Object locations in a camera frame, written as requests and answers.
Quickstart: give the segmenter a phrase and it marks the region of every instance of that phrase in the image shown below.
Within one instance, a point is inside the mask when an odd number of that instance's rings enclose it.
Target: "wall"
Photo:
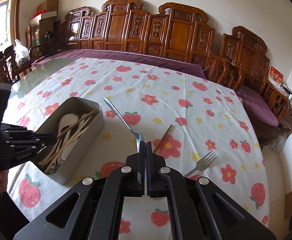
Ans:
[[[60,0],[58,18],[81,6],[93,7],[95,13],[107,0]],[[242,25],[264,39],[267,56],[287,79],[292,68],[292,4],[289,0],[142,0],[144,9],[158,13],[166,2],[177,2],[203,9],[208,24],[216,29],[213,50],[219,53],[222,34]]]

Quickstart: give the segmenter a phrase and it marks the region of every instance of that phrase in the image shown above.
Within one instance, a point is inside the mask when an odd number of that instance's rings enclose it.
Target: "floral tablecloth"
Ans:
[[[188,173],[201,156],[218,158],[207,176],[258,221],[267,225],[269,194],[261,150],[233,90],[207,80],[156,66],[81,58],[57,71],[23,99],[11,100],[4,122],[36,130],[69,97],[101,103],[105,126],[72,180],[60,185],[31,162],[10,170],[8,193],[29,219],[85,176],[107,176],[136,152],[134,136],[104,103],[111,99],[126,121],[156,147],[166,164]],[[166,199],[125,198],[119,239],[170,239]]]

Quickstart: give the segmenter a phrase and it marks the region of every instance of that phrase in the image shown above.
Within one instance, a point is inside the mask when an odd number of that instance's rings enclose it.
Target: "floor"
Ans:
[[[28,73],[18,83],[13,85],[11,98],[23,98],[29,91],[51,76],[57,70],[77,60],[76,58],[52,59],[45,65]],[[285,190],[284,178],[279,160],[279,155],[273,150],[264,148],[263,156],[268,177],[270,214],[268,228],[276,235],[278,240],[283,240],[288,234],[290,219],[284,220]]]

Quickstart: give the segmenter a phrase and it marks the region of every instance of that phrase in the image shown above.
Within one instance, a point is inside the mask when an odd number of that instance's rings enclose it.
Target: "metal fork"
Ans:
[[[108,98],[104,98],[104,101],[110,107],[110,109],[114,111],[114,113],[119,117],[119,119],[122,120],[122,122],[127,126],[127,128],[132,132],[132,134],[135,136],[136,144],[137,144],[137,152],[139,152],[141,142],[145,141],[143,134],[141,132],[136,132],[128,125],[128,123],[126,123],[124,118],[121,116],[120,112],[116,109],[116,107],[113,105],[113,103]]]
[[[217,158],[217,155],[215,152],[210,151],[207,153],[203,158],[201,158],[196,163],[196,167],[192,169],[190,172],[188,172],[184,177],[188,178],[191,174],[193,174],[195,171],[204,171],[208,168],[208,166]]]

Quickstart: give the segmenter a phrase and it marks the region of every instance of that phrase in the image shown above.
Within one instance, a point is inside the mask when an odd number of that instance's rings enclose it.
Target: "silver screw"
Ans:
[[[129,167],[129,166],[124,166],[124,167],[122,167],[122,172],[123,172],[123,173],[129,173],[129,172],[131,172],[131,171],[132,171],[132,168]]]
[[[199,183],[201,185],[207,185],[209,183],[209,179],[207,179],[205,177],[201,177],[201,178],[199,178]]]
[[[170,168],[168,168],[168,167],[161,167],[160,168],[160,172],[161,173],[169,173],[170,172]]]
[[[94,180],[92,178],[84,178],[83,179],[83,184],[84,185],[90,185],[94,182]]]

